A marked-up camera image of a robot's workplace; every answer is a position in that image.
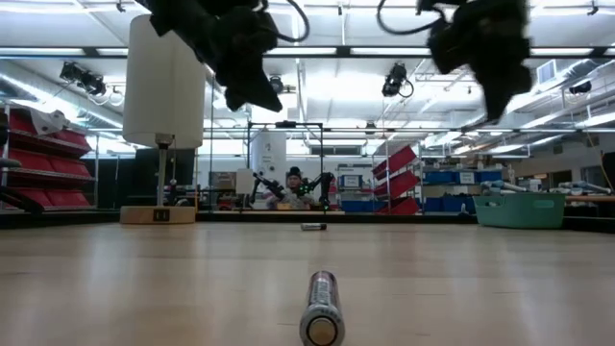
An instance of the battery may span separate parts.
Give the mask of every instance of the battery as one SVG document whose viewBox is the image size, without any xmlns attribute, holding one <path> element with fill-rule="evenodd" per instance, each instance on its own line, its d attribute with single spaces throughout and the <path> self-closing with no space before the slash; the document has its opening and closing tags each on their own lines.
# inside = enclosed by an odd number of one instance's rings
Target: battery
<svg viewBox="0 0 615 346">
<path fill-rule="evenodd" d="M 328 271 L 316 272 L 309 280 L 307 308 L 299 325 L 301 340 L 305 346 L 339 346 L 345 333 L 337 279 Z"/>
<path fill-rule="evenodd" d="M 327 224 L 301 224 L 301 231 L 326 231 Z"/>
</svg>

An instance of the wooden floor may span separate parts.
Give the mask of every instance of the wooden floor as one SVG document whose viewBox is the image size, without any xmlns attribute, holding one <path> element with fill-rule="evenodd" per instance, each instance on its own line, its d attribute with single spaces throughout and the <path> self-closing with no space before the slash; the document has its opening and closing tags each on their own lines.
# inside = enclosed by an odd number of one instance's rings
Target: wooden floor
<svg viewBox="0 0 615 346">
<path fill-rule="evenodd" d="M 318 269 L 345 345 L 613 344 L 615 236 L 329 226 L 0 232 L 0 345 L 300 345 Z"/>
</svg>

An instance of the teal plastic basket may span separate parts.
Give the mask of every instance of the teal plastic basket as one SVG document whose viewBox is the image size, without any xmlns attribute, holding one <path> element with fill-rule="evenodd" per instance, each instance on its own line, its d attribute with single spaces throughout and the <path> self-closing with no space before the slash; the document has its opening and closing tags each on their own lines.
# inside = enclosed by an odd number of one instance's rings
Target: teal plastic basket
<svg viewBox="0 0 615 346">
<path fill-rule="evenodd" d="M 474 197 L 482 226 L 513 229 L 559 229 L 564 222 L 566 195 L 514 193 Z"/>
</svg>

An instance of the person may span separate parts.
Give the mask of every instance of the person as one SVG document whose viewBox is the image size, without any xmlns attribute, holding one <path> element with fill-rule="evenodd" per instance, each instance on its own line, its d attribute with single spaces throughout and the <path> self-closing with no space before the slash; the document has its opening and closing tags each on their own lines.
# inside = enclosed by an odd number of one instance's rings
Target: person
<svg viewBox="0 0 615 346">
<path fill-rule="evenodd" d="M 267 208 L 277 210 L 278 204 L 286 204 L 293 210 L 309 210 L 309 206 L 314 205 L 314 198 L 308 194 L 298 196 L 301 184 L 301 170 L 299 167 L 291 167 L 286 173 L 286 189 L 284 190 L 286 195 L 282 200 L 276 196 L 270 197 L 267 200 Z"/>
</svg>

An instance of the white cylinder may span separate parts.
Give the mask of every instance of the white cylinder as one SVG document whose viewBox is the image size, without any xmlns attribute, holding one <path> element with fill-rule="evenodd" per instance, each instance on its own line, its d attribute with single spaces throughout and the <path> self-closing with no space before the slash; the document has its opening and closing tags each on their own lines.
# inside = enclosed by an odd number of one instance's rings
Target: white cylinder
<svg viewBox="0 0 615 346">
<path fill-rule="evenodd" d="M 252 140 L 251 168 L 269 180 L 286 184 L 286 133 L 264 130 Z"/>
<path fill-rule="evenodd" d="M 124 138 L 156 147 L 156 134 L 175 136 L 173 147 L 203 144 L 206 70 L 173 32 L 158 37 L 150 15 L 131 23 L 124 106 Z"/>
</svg>

